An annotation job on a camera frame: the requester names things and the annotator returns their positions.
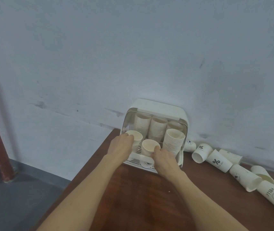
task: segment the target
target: percent symbol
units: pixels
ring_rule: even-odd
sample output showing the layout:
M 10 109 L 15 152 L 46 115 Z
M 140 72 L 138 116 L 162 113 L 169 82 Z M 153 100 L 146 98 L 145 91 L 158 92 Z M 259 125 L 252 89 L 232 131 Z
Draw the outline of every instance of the percent symbol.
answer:
M 213 163 L 218 164 L 218 163 L 220 163 L 220 161 L 219 161 L 219 160 L 214 159 L 214 160 L 213 160 Z

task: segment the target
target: human hand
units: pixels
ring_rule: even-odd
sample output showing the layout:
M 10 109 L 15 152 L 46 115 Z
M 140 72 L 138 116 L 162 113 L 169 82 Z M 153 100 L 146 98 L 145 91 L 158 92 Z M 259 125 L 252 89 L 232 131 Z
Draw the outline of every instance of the human hand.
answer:
M 119 167 L 132 152 L 134 136 L 127 133 L 115 137 L 109 145 L 107 157 L 111 163 Z
M 158 146 L 154 148 L 151 157 L 154 159 L 154 167 L 159 175 L 172 181 L 181 174 L 181 169 L 173 156 L 173 154 L 166 149 L 160 149 Z

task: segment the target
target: wall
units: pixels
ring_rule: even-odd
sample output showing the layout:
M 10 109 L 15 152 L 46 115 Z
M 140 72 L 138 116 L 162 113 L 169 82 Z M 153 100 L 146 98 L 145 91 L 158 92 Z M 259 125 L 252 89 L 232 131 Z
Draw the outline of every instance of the wall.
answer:
M 136 98 L 274 169 L 274 0 L 0 0 L 10 158 L 72 179 Z

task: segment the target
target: forearm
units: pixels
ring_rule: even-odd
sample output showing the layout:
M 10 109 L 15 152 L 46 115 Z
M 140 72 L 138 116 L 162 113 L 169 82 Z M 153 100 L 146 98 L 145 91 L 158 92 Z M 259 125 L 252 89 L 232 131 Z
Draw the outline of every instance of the forearm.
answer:
M 171 182 L 184 199 L 199 231 L 247 231 L 234 217 L 199 190 L 181 171 Z
M 106 155 L 39 227 L 45 230 L 88 230 L 117 166 Z

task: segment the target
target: person's left hand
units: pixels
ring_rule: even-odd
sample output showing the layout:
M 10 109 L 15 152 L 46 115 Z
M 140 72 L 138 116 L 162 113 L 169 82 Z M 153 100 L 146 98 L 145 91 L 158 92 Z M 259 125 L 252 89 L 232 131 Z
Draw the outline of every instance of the person's left hand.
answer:
M 116 167 L 120 166 L 126 161 L 132 152 L 132 146 L 134 142 L 134 136 L 127 133 L 115 137 L 109 145 L 106 156 L 110 157 L 110 161 L 115 164 Z

